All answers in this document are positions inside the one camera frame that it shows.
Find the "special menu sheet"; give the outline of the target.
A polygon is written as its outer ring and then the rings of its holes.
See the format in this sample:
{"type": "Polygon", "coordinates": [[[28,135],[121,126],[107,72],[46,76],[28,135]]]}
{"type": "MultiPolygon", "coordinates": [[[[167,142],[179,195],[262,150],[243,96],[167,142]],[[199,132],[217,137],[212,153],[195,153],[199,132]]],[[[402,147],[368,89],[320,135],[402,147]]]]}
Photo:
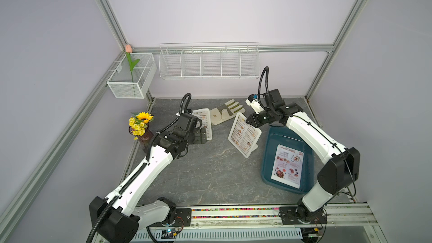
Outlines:
{"type": "Polygon", "coordinates": [[[300,189],[304,152],[278,145],[274,158],[271,179],[300,189]]]}

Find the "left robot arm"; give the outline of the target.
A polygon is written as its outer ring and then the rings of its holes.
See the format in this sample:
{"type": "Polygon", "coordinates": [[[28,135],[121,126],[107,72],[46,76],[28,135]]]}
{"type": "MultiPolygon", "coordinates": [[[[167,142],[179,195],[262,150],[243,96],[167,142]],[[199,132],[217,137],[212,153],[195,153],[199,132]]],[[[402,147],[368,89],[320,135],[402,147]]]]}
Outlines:
{"type": "Polygon", "coordinates": [[[171,200],[158,198],[141,207],[138,202],[164,168],[186,156],[190,145],[206,141],[207,131],[190,109],[157,132],[148,144],[145,158],[133,172],[104,198],[97,196],[90,203],[92,229],[86,241],[93,242],[99,234],[110,243],[129,243],[142,228],[156,223],[174,224],[177,206],[171,200]]]}

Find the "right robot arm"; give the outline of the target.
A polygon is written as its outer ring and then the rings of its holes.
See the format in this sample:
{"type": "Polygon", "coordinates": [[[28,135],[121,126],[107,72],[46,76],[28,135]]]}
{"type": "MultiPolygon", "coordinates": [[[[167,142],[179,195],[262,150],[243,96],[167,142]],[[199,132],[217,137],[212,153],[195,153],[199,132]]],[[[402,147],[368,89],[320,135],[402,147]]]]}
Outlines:
{"type": "Polygon", "coordinates": [[[306,142],[324,164],[317,183],[298,201],[295,211],[298,219],[305,222],[307,218],[324,214],[324,206],[329,201],[343,189],[355,186],[360,171],[359,151],[336,142],[298,104],[286,104],[278,90],[251,94],[246,104],[254,110],[247,117],[247,124],[259,128],[265,124],[281,123],[306,142]]]}

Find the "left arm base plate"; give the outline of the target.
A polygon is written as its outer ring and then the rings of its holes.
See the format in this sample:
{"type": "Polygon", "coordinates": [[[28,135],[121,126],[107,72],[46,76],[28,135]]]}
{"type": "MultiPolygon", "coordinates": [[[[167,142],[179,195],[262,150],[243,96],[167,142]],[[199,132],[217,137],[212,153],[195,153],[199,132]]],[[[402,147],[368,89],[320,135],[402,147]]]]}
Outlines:
{"type": "Polygon", "coordinates": [[[191,208],[177,208],[174,212],[168,213],[165,220],[162,222],[156,222],[150,227],[190,227],[191,221],[191,208]]]}

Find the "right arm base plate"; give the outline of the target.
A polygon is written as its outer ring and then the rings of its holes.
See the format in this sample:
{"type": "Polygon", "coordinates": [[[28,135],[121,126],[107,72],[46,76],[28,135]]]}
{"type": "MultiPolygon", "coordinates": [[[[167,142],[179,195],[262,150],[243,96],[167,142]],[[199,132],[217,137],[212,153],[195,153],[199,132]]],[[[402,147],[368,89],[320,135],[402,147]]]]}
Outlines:
{"type": "Polygon", "coordinates": [[[310,212],[303,206],[280,207],[278,216],[281,218],[283,225],[327,224],[324,208],[310,212]]]}

